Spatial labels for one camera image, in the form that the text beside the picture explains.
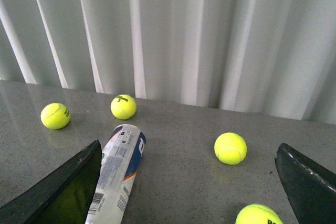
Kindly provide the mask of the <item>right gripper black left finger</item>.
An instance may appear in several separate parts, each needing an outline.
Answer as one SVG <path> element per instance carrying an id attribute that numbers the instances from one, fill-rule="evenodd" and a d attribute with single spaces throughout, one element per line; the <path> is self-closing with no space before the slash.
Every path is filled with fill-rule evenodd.
<path id="1" fill-rule="evenodd" d="M 1 223 L 84 223 L 100 176 L 98 140 L 1 207 Z"/>

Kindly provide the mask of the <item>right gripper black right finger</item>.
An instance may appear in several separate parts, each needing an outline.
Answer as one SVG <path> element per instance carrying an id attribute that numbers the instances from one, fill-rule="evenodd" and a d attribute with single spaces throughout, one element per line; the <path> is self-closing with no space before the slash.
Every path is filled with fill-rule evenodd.
<path id="1" fill-rule="evenodd" d="M 335 223 L 335 174 L 286 143 L 275 165 L 299 223 Z"/>

